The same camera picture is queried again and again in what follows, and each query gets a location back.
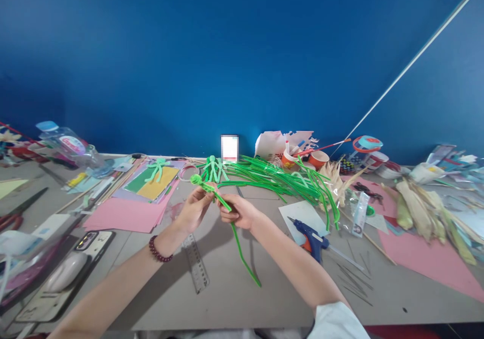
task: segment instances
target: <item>red bead bracelet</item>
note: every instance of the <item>red bead bracelet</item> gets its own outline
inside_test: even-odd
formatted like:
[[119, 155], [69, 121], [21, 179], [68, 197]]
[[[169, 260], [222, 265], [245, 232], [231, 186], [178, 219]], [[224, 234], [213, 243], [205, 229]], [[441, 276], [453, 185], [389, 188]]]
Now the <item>red bead bracelet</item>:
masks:
[[155, 259], [157, 259], [158, 261], [160, 262], [168, 262], [168, 261], [171, 261], [171, 259], [173, 258], [173, 255], [171, 255], [170, 257], [163, 257], [161, 255], [161, 253], [159, 253], [156, 248], [155, 248], [155, 238], [157, 236], [153, 236], [150, 238], [150, 243], [148, 244], [148, 246], [150, 247], [150, 251], [151, 251], [151, 254], [155, 257]]

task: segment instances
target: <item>blue glue gun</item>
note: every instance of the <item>blue glue gun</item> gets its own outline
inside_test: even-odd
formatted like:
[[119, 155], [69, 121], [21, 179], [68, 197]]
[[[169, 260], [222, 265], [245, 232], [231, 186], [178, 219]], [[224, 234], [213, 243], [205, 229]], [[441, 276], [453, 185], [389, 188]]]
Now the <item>blue glue gun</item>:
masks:
[[318, 232], [299, 220], [288, 217], [294, 223], [296, 229], [306, 236], [306, 243], [304, 248], [311, 253], [311, 256], [317, 261], [321, 262], [321, 249], [329, 247], [329, 241], [325, 237], [318, 236]]

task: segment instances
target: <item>white sleeve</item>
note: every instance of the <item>white sleeve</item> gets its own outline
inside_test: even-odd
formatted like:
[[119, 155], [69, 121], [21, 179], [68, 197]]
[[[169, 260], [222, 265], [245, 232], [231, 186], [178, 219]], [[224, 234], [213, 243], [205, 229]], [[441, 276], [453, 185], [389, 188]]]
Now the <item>white sleeve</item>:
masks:
[[308, 339], [316, 338], [370, 338], [358, 318], [342, 302], [320, 305], [316, 309], [313, 331]]

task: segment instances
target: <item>blue wall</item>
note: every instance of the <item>blue wall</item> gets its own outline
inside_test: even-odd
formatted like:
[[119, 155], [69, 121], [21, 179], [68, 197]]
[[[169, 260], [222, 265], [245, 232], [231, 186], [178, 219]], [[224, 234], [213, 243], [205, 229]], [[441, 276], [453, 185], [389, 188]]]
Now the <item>blue wall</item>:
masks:
[[460, 1], [0, 0], [0, 120], [113, 153], [218, 155], [237, 133], [250, 154], [274, 129], [333, 143]]
[[371, 134], [404, 164], [435, 144], [484, 157], [484, 0], [471, 0], [354, 135]]

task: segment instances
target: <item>paintbrush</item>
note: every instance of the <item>paintbrush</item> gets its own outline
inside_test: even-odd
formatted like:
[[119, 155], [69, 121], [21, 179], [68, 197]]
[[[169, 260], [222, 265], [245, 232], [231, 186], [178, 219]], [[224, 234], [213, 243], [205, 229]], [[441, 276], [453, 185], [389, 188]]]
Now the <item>paintbrush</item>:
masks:
[[299, 156], [299, 155], [310, 154], [312, 152], [315, 152], [315, 151], [318, 151], [318, 150], [322, 150], [322, 149], [325, 149], [325, 148], [330, 148], [332, 146], [335, 146], [335, 145], [338, 145], [338, 144], [342, 144], [342, 143], [346, 143], [348, 141], [351, 141], [351, 139], [342, 140], [340, 142], [337, 142], [337, 143], [334, 143], [334, 144], [331, 144], [331, 145], [328, 145], [328, 146], [325, 146], [325, 147], [322, 147], [322, 148], [319, 148], [319, 149], [307, 149], [307, 150], [304, 150], [303, 152], [296, 153], [293, 156], [296, 157], [296, 156]]

